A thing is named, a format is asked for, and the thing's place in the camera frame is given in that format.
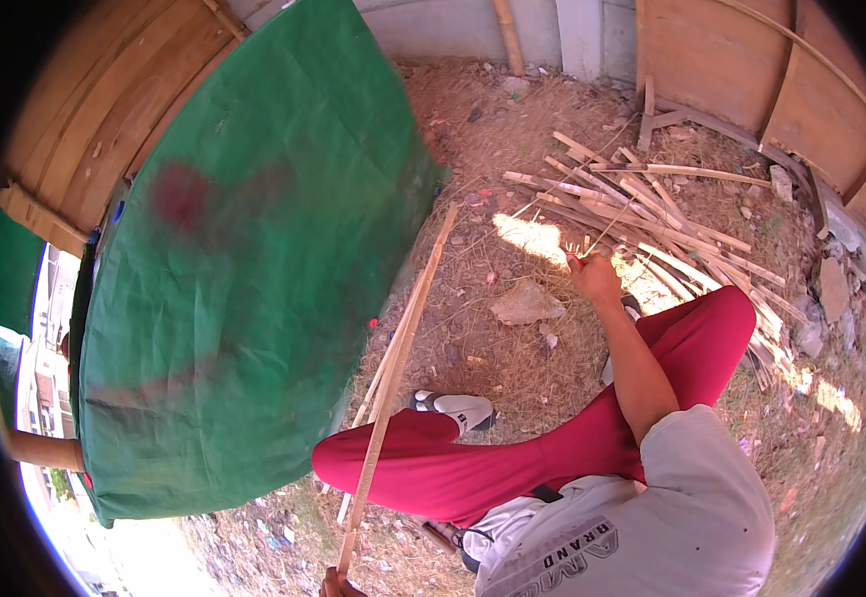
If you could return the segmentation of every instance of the hand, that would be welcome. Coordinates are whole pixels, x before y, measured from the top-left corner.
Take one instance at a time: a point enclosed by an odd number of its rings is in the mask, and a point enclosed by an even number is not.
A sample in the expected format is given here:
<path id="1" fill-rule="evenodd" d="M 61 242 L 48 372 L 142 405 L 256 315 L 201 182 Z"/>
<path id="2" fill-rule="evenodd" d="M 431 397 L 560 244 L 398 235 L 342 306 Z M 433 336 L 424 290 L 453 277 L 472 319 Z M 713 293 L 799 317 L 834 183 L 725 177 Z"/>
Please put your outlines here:
<path id="1" fill-rule="evenodd" d="M 604 306 L 621 307 L 622 283 L 608 259 L 593 254 L 581 264 L 577 257 L 569 255 L 566 263 L 572 272 L 572 285 L 596 310 Z"/>
<path id="2" fill-rule="evenodd" d="M 320 583 L 320 597 L 367 597 L 350 585 L 345 574 L 336 572 L 336 567 L 327 568 L 327 575 Z"/>

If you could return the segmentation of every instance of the dirt ground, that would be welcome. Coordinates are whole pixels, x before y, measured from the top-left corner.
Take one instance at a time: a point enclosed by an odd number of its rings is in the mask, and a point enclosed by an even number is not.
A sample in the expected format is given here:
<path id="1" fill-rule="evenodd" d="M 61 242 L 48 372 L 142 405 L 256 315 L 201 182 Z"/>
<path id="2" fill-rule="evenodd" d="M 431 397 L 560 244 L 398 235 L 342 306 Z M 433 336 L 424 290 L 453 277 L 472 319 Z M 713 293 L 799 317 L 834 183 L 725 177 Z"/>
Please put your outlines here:
<path id="1" fill-rule="evenodd" d="M 523 210 L 533 194 L 504 181 L 503 173 L 561 180 L 543 162 L 546 155 L 570 162 L 566 147 L 552 138 L 554 130 L 603 155 L 620 145 L 635 147 L 633 91 L 553 74 L 515 97 L 494 84 L 498 65 L 402 63 L 400 69 L 430 150 L 453 169 L 411 255 L 414 270 L 426 262 L 448 203 L 461 204 L 407 365 L 402 399 L 405 404 L 406 392 L 416 388 L 490 398 L 500 413 L 498 423 L 488 432 L 471 433 L 467 441 L 473 443 L 511 443 L 545 433 L 603 388 L 604 336 L 590 306 L 571 289 L 558 250 L 594 233 L 538 203 Z M 767 178 L 762 156 L 698 126 L 655 131 L 650 151 L 640 158 Z M 750 243 L 752 261 L 784 276 L 784 289 L 767 284 L 775 293 L 801 307 L 815 300 L 812 269 L 836 247 L 815 239 L 810 216 L 797 203 L 780 201 L 769 190 L 712 179 L 666 186 L 692 221 Z M 750 220 L 742 206 L 753 212 Z M 641 262 L 617 256 L 614 264 L 645 314 L 679 303 Z M 487 308 L 522 278 L 545 286 L 566 305 L 565 315 L 548 322 L 546 333 L 557 339 L 554 348 L 539 324 L 505 326 Z M 348 425 L 409 291 L 407 286 L 392 298 L 373 333 L 354 380 Z M 853 347 L 844 346 L 836 325 L 817 359 L 792 342 L 797 355 L 792 376 L 763 393 L 753 373 L 739 367 L 716 405 L 772 500 L 777 552 L 761 595 L 810 594 L 866 519 L 866 284 L 852 296 L 850 309 L 857 322 Z M 240 508 L 178 524 L 231 595 L 314 595 L 325 567 L 336 561 L 343 535 L 335 520 L 342 495 L 321 494 L 320 487 L 310 475 Z M 272 539 L 285 534 L 293 535 L 293 544 Z M 406 515 L 369 506 L 361 537 L 351 578 L 368 595 L 472 594 L 474 577 L 459 557 L 423 538 Z"/>

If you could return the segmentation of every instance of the pile of bamboo sticks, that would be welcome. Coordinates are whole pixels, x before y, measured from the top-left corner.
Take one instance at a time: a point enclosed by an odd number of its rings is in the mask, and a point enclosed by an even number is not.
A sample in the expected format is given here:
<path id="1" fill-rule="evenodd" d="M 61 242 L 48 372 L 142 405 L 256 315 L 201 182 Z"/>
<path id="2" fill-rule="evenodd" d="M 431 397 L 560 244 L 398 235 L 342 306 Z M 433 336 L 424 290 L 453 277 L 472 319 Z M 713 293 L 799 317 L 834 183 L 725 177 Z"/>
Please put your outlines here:
<path id="1" fill-rule="evenodd" d="M 683 301 L 726 285 L 741 289 L 755 305 L 757 326 L 749 354 L 761 389 L 774 385 L 776 370 L 789 375 L 788 334 L 784 320 L 772 307 L 797 320 L 806 318 L 762 283 L 783 288 L 785 279 L 737 255 L 750 254 L 751 245 L 689 221 L 656 174 L 710 177 L 749 185 L 770 183 L 719 170 L 645 164 L 625 147 L 619 151 L 627 162 L 606 160 L 559 132 L 552 136 L 567 146 L 566 156 L 578 165 L 566 165 L 549 156 L 545 161 L 573 183 L 518 172 L 507 172 L 504 178 L 538 188 L 536 196 L 546 201 L 543 208 L 598 231 L 596 236 L 608 235 L 618 245 L 639 251 L 637 258 Z"/>

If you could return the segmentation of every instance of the leg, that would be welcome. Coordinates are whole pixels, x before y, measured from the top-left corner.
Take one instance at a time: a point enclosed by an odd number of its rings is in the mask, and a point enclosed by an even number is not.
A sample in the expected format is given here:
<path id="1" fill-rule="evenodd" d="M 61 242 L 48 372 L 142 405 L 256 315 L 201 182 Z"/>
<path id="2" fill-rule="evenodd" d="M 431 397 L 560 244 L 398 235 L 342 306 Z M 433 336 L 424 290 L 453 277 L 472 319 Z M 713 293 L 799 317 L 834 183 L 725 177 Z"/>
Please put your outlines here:
<path id="1" fill-rule="evenodd" d="M 311 456 L 325 483 L 354 493 L 373 425 L 321 441 Z M 471 526 L 492 508 L 521 496 L 545 476 L 535 441 L 504 446 L 452 443 L 456 421 L 440 412 L 404 410 L 391 417 L 370 501 L 381 506 Z"/>
<path id="2" fill-rule="evenodd" d="M 718 400 L 755 327 L 749 298 L 725 287 L 636 323 L 662 365 L 682 410 Z M 546 485 L 558 489 L 585 475 L 621 475 L 644 482 L 639 448 L 609 386 L 579 415 L 538 438 Z"/>

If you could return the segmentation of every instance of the white t-shirt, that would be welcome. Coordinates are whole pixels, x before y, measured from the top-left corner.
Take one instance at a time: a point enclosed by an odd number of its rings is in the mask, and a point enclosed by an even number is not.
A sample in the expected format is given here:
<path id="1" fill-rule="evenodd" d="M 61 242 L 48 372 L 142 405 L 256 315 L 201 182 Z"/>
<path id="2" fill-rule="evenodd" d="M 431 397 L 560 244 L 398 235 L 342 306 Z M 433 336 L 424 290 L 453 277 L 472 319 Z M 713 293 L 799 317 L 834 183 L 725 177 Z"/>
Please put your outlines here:
<path id="1" fill-rule="evenodd" d="M 582 477 L 493 508 L 463 546 L 478 597 L 754 595 L 774 554 L 771 505 L 748 458 L 704 405 L 642 439 L 642 484 Z"/>

